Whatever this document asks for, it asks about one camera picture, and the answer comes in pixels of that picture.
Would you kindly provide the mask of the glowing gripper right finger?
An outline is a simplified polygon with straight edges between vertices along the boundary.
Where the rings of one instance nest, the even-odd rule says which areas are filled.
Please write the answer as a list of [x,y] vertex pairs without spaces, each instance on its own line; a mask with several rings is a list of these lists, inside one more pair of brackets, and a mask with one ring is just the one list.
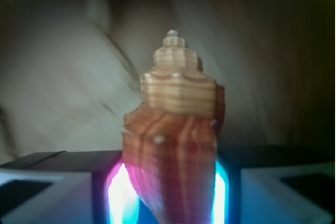
[[212,223],[335,223],[335,159],[302,146],[221,145]]

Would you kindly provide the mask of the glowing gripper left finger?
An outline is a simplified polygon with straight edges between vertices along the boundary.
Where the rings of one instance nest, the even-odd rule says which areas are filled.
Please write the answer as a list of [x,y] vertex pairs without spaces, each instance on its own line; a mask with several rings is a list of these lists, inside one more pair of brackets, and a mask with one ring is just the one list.
[[122,152],[41,152],[1,165],[1,223],[137,223]]

